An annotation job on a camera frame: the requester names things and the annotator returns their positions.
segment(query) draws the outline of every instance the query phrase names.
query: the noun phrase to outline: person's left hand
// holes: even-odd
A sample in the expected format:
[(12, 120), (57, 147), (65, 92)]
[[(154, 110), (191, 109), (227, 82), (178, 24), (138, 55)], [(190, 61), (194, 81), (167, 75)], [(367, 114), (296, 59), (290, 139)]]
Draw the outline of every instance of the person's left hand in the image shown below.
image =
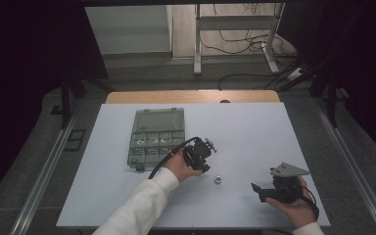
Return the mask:
[(174, 154), (172, 157), (170, 157), (170, 159), (164, 164), (164, 167), (172, 171), (176, 178), (178, 178), (179, 183), (184, 181), (189, 176), (198, 176), (203, 173), (202, 170), (194, 170), (190, 168), (187, 165), (187, 163), (185, 163), (184, 157), (182, 157), (182, 151), (183, 148), (179, 150), (176, 154)]

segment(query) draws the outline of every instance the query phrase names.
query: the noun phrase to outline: hand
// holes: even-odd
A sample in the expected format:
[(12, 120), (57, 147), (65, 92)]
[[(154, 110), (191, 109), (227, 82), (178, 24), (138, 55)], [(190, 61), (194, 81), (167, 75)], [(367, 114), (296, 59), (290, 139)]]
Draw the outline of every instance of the hand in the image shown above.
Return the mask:
[[(301, 185), (307, 188), (306, 182), (301, 176), (299, 176), (299, 180), (301, 181)], [(312, 201), (312, 197), (310, 196), (308, 191), (306, 189), (303, 190), (304, 196)], [(285, 213), (293, 222), (296, 228), (300, 228), (307, 224), (316, 222), (316, 217), (313, 213), (312, 208), (302, 199), (298, 199), (293, 204), (282, 204), (272, 198), (266, 198), (266, 201), (275, 208)]]
[(168, 168), (173, 174), (175, 174), (179, 183), (189, 176), (201, 175), (203, 173), (200, 169), (193, 170), (185, 163), (184, 157), (182, 157), (182, 151), (183, 148), (170, 157), (170, 159), (164, 164), (164, 167)]

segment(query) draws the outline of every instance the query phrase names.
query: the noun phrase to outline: white tabletop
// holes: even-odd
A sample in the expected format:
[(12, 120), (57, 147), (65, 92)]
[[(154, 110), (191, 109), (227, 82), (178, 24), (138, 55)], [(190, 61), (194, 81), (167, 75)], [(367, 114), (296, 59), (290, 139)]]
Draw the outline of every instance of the white tabletop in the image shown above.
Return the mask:
[[(148, 178), (150, 172), (137, 173), (127, 165), (135, 112), (169, 108), (184, 109), (186, 139), (210, 138), (218, 152), (208, 158), (208, 172), (169, 195), (154, 227), (292, 227), (251, 187), (254, 182), (273, 188), (269, 169), (282, 162), (308, 169), (283, 103), (103, 105), (57, 226), (101, 225)], [(218, 175), (221, 184), (214, 183)], [(319, 224), (329, 226), (311, 176), (304, 179), (316, 197)]]

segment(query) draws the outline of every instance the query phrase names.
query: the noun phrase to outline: black curtain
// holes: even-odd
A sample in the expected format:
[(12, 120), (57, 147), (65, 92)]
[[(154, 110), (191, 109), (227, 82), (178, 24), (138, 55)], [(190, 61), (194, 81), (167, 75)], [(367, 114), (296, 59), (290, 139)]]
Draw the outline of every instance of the black curtain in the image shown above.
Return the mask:
[(0, 2), (0, 181), (61, 76), (107, 78), (84, 8)]

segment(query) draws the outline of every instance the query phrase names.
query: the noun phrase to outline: gray carpet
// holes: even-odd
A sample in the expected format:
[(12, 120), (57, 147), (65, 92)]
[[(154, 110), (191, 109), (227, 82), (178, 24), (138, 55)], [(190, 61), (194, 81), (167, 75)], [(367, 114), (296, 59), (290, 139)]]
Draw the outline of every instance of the gray carpet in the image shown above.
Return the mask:
[[(253, 61), (205, 59), (201, 76), (192, 74), (193, 66), (189, 60), (167, 62), (166, 65), (140, 66), (142, 64), (128, 67), (110, 66), (108, 71), (111, 79), (103, 82), (117, 90), (217, 89), (219, 79), (230, 73), (268, 74), (268, 67), (262, 58)], [(261, 88), (269, 79), (269, 77), (258, 76), (232, 76), (224, 79), (221, 87), (223, 89)], [(61, 154), (27, 234), (91, 234), (91, 229), (71, 230), (55, 227), (100, 106), (107, 97), (103, 89), (86, 81), (83, 83), (87, 94), (81, 99), (78, 119), (72, 128), (85, 129), (83, 144), (76, 152), (63, 151)], [(285, 103), (332, 224), (331, 227), (324, 228), (324, 232), (331, 235), (374, 235), (376, 223), (322, 123), (313, 98), (307, 94), (309, 84), (310, 81), (279, 95), (281, 101)], [(10, 233), (37, 175), (57, 140), (62, 117), (52, 116), (50, 113), (54, 106), (60, 105), (59, 90), (49, 93), (44, 98), (43, 110), (36, 126), (0, 185), (0, 234)], [(337, 122), (343, 138), (376, 193), (376, 144), (351, 118), (343, 103), (337, 104)], [(277, 233), (263, 231), (263, 234)]]

